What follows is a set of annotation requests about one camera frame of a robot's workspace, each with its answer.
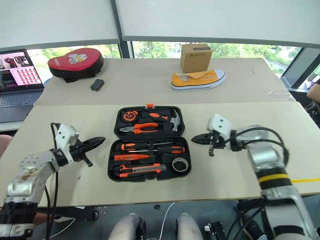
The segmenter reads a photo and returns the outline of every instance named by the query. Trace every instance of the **cardboard box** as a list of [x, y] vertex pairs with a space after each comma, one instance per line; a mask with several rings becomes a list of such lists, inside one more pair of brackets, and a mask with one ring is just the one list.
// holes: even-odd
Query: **cardboard box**
[[207, 71], [212, 50], [206, 43], [183, 44], [180, 66], [184, 73]]

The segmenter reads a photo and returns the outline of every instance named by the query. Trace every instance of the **laptop keyboard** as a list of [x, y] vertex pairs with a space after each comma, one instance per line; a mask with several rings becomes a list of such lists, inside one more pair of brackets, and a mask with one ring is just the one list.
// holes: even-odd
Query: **laptop keyboard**
[[33, 105], [41, 94], [42, 92], [2, 95], [0, 96], [0, 108]]

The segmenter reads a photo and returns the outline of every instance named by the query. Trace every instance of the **white cable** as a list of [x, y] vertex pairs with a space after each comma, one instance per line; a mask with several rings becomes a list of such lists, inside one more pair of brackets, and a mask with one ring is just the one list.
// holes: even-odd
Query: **white cable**
[[52, 235], [51, 237], [49, 237], [49, 239], [59, 235], [60, 233], [62, 233], [64, 230], [66, 230], [68, 227], [70, 227], [71, 224], [73, 224], [75, 220], [76, 219], [73, 219], [72, 222], [68, 226], [66, 226], [63, 230], [61, 230], [60, 232], [56, 233], [55, 235]]
[[168, 207], [168, 209], [167, 209], [166, 212], [165, 212], [164, 219], [163, 219], [163, 222], [162, 222], [162, 227], [161, 227], [161, 233], [160, 233], [159, 240], [161, 240], [161, 237], [162, 237], [162, 232], [163, 232], [163, 230], [164, 230], [165, 220], [166, 220], [168, 211], [169, 211], [169, 209], [172, 207], [172, 205], [175, 204], [175, 203], [176, 203], [176, 202], [174, 201], [174, 202]]

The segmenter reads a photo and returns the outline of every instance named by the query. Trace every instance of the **yellow sneaker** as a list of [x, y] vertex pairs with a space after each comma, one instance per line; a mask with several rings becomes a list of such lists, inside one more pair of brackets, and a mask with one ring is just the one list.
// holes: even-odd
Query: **yellow sneaker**
[[226, 74], [220, 69], [190, 72], [172, 75], [171, 87], [176, 91], [192, 89], [212, 89], [219, 86], [226, 79]]

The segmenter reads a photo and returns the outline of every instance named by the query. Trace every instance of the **laptop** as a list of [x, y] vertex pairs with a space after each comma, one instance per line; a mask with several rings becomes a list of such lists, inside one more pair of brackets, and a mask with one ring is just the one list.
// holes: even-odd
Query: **laptop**
[[26, 49], [0, 51], [0, 123], [24, 121], [43, 90]]

